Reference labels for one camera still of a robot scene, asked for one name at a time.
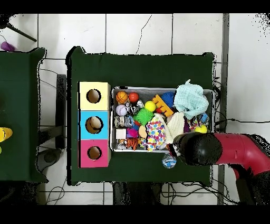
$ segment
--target light blue towel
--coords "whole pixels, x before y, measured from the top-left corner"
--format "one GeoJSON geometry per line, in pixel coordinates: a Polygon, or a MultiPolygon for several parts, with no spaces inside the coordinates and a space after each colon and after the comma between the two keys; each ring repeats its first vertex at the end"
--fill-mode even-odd
{"type": "Polygon", "coordinates": [[[205,112],[209,102],[203,95],[203,88],[189,82],[190,79],[177,88],[173,104],[179,112],[184,112],[186,118],[191,120],[194,116],[205,112]]]}

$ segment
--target blue box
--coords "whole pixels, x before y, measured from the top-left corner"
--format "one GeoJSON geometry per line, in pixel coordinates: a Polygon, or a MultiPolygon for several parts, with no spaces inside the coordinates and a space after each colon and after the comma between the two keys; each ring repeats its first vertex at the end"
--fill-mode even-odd
{"type": "Polygon", "coordinates": [[[81,140],[109,139],[109,111],[81,111],[81,140]],[[102,121],[100,132],[91,134],[87,131],[85,123],[90,117],[98,117],[102,121]]]}

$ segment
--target pink box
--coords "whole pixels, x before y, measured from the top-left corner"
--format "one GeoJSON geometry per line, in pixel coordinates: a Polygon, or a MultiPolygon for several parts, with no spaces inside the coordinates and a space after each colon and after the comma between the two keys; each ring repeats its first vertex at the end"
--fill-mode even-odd
{"type": "Polygon", "coordinates": [[[108,167],[111,159],[111,150],[107,139],[81,140],[79,150],[81,158],[79,161],[80,168],[108,167]],[[88,156],[88,150],[94,146],[98,147],[101,151],[101,156],[97,160],[92,160],[88,156]]]}

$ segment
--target yellow box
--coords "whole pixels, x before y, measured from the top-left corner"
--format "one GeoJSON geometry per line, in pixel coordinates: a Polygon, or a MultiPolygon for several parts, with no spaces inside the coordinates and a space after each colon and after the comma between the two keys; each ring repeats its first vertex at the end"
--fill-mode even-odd
{"type": "Polygon", "coordinates": [[[111,86],[107,82],[79,82],[81,110],[109,110],[111,86]]]}

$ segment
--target table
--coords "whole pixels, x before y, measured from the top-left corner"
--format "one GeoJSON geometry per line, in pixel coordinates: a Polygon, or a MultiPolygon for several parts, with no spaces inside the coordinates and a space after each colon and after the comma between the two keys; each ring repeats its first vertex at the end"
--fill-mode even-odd
{"type": "Polygon", "coordinates": [[[13,135],[0,143],[0,180],[46,182],[35,165],[38,146],[37,65],[45,49],[0,52],[0,127],[13,135]]]}
{"type": "Polygon", "coordinates": [[[67,65],[67,182],[181,182],[210,185],[210,166],[189,166],[178,159],[173,169],[161,164],[160,153],[112,152],[108,167],[78,167],[77,82],[100,81],[114,86],[176,88],[188,79],[212,89],[214,55],[85,54],[77,46],[66,56],[67,65]]]}

